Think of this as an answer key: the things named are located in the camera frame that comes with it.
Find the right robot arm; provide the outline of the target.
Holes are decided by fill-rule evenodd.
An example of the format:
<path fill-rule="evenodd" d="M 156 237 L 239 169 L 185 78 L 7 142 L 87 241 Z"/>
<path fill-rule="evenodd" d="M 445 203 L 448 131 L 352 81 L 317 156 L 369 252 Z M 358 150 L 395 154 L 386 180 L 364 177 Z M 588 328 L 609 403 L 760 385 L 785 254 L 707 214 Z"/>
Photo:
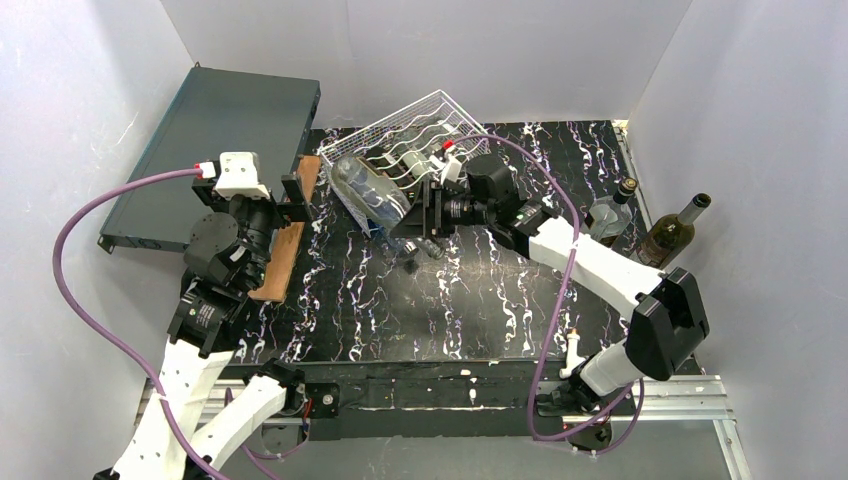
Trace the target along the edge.
<path fill-rule="evenodd" d="M 630 319 L 624 340 L 569 364 L 562 383 L 547 400 L 566 412 L 585 412 L 589 420 L 561 433 L 535 428 L 537 364 L 528 395 L 527 424 L 540 442 L 564 441 L 589 428 L 615 407 L 596 407 L 611 393 L 617 401 L 645 379 L 669 380 L 709 334 L 709 323 L 695 277 L 683 268 L 666 272 L 626 258 L 578 231 L 544 203 L 522 197 L 513 173 L 494 154 L 460 164 L 449 160 L 439 176 L 427 175 L 411 209 L 392 228 L 400 238 L 435 240 L 459 226 L 484 226 L 496 242 L 547 265 L 575 281 Z"/>

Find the dark green wine bottle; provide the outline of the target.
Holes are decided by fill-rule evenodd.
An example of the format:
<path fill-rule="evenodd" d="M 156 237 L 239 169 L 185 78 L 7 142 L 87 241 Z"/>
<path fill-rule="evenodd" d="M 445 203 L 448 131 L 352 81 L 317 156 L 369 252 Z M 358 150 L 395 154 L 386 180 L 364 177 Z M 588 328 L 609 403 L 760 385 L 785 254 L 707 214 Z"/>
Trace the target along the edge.
<path fill-rule="evenodd" d="M 366 160 L 372 164 L 378 173 L 397 180 L 406 173 L 406 168 L 383 147 L 376 146 L 365 152 Z"/>

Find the blue glass bottle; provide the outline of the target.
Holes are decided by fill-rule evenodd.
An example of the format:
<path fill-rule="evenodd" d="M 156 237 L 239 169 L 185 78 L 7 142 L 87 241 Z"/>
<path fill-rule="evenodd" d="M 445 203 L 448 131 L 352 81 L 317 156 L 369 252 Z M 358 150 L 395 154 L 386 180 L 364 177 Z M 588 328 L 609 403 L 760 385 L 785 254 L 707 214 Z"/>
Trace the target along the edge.
<path fill-rule="evenodd" d="M 414 260 L 419 253 L 418 246 L 411 240 L 390 236 L 386 229 L 377 224 L 369 225 L 371 238 L 386 252 L 386 255 L 399 262 Z"/>

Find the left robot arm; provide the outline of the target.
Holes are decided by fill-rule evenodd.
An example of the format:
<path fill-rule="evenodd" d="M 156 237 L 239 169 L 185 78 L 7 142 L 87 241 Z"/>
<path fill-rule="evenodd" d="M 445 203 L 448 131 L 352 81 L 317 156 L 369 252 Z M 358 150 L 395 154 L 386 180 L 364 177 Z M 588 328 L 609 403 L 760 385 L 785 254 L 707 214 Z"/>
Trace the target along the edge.
<path fill-rule="evenodd" d="M 128 446 L 97 479 L 220 479 L 222 466 L 277 414 L 310 405 L 305 374 L 279 360 L 260 366 L 208 422 L 201 416 L 256 307 L 273 233 L 284 220 L 257 175 L 202 173 L 193 183 L 211 208 L 193 226 L 187 281 L 167 331 L 154 393 Z"/>

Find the clear round bottle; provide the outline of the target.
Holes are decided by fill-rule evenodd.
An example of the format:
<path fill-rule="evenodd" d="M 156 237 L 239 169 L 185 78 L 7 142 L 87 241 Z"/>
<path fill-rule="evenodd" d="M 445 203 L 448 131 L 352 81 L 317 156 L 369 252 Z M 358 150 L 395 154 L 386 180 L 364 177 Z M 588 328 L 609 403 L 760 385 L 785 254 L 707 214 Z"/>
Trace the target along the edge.
<path fill-rule="evenodd" d="M 400 188 L 387 176 L 378 174 L 363 157 L 345 157 L 336 161 L 330 174 L 340 196 L 365 215 L 368 231 L 370 224 L 377 224 L 390 235 L 411 208 L 410 201 Z M 445 247 L 438 242 L 423 238 L 403 239 L 413 241 L 419 252 L 433 259 L 441 259 L 445 254 Z"/>

